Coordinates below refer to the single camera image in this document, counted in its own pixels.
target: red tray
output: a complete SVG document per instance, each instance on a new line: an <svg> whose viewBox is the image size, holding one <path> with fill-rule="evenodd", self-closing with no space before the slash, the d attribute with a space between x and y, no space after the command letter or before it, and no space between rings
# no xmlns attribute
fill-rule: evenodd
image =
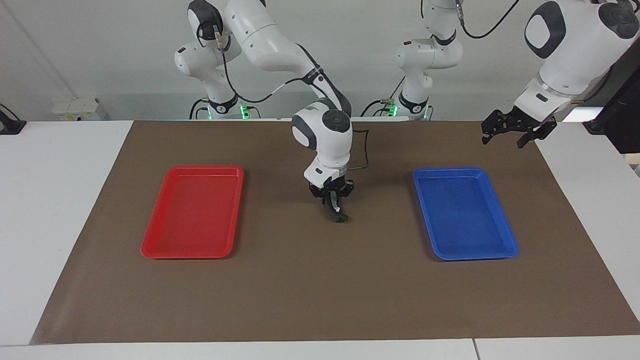
<svg viewBox="0 0 640 360"><path fill-rule="evenodd" d="M167 171L141 252L150 259L219 259L234 246L244 170L177 166Z"/></svg>

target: blue tray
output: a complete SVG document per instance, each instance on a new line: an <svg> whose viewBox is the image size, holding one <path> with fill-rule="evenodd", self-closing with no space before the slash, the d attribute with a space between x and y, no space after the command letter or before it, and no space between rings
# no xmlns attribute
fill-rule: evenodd
<svg viewBox="0 0 640 360"><path fill-rule="evenodd" d="M520 248L480 168L419 168L413 173L429 239L443 260L506 259Z"/></svg>

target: white wall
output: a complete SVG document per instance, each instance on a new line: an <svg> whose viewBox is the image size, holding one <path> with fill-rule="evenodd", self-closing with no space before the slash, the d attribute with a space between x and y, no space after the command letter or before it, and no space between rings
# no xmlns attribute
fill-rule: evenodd
<svg viewBox="0 0 640 360"><path fill-rule="evenodd" d="M495 108L510 110L541 65L526 47L523 30L542 2L521 2L487 39L459 34L465 46L463 63L432 72L434 119L481 120ZM200 83L173 64L174 50L192 39L186 19L189 0L0 0L3 3L10 13L0 7L0 101L28 120L52 120L51 98L68 98L70 93L97 96L114 119L185 118L191 103L204 95ZM402 78L394 63L395 48L404 40L428 36L419 3L267 0L282 31L314 55L357 113L388 96ZM486 31L511 3L467 1L469 30ZM12 15L18 25L5 21ZM17 36L20 26L24 31ZM25 39L33 40L31 50ZM43 61L51 64L48 70L43 70ZM244 58L234 60L230 72L234 85L252 97L291 76L261 71ZM288 117L312 99L304 85L293 85L260 110L266 117Z"/></svg>

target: white table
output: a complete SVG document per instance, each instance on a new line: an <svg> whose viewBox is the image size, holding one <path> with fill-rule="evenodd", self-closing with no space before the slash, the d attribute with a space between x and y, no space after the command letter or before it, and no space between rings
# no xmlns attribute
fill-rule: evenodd
<svg viewBox="0 0 640 360"><path fill-rule="evenodd" d="M0 359L637 359L640 336L504 340L24 346L132 122L30 123L0 137ZM636 316L640 179L605 137L560 124L538 142ZM603 185L611 185L603 191Z"/></svg>

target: brown table surface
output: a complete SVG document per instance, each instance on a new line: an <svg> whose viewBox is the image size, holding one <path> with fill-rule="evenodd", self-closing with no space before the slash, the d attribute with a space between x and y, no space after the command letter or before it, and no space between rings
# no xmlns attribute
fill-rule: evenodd
<svg viewBox="0 0 640 360"><path fill-rule="evenodd" d="M135 122L32 343L396 340L640 334L640 323L534 143L480 141L477 122L356 123L371 167L349 173L347 224L302 173L287 123ZM353 165L362 162L355 135ZM140 245L174 165L246 171L228 259L154 261ZM481 167L520 245L446 263L412 172Z"/></svg>

